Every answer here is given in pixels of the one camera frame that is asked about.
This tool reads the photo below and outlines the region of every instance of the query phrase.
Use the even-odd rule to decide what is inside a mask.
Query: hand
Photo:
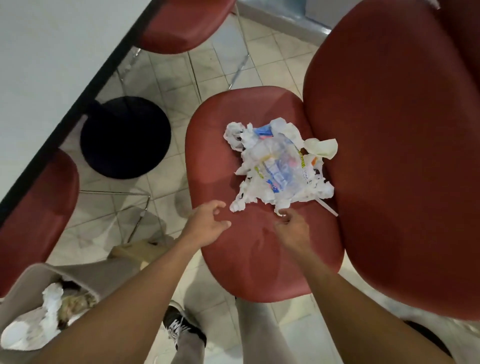
[[[188,219],[179,240],[188,242],[195,250],[213,243],[232,225],[230,221],[215,221],[214,219],[214,215],[219,214],[219,209],[225,206],[225,202],[217,200],[198,206]]]
[[[309,252],[310,227],[303,216],[292,208],[279,213],[284,216],[275,223],[275,232],[282,245],[296,255]]]

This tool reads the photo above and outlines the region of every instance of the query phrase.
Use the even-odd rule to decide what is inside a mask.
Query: black table edge
[[[115,72],[165,0],[152,0],[0,202],[0,227]]]

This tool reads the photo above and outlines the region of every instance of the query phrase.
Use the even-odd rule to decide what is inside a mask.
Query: forearm
[[[312,251],[294,254],[345,364],[452,364],[422,335],[333,273]]]
[[[177,242],[58,335],[33,363],[143,363],[194,254]]]

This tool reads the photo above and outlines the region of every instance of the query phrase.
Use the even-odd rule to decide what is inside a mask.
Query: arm
[[[400,319],[333,273],[310,247],[308,224],[281,210],[282,244],[300,266],[345,364],[453,364],[454,361]]]
[[[225,203],[198,207],[174,247],[58,335],[33,363],[143,363],[188,262],[231,225],[214,220],[220,207]]]

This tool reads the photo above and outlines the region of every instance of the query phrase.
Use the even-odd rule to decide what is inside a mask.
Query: person's left hand
[[[179,240],[185,241],[197,250],[213,243],[232,225],[230,221],[215,221],[214,219],[214,215],[220,212],[219,209],[225,206],[225,202],[217,200],[198,206],[188,219]]]

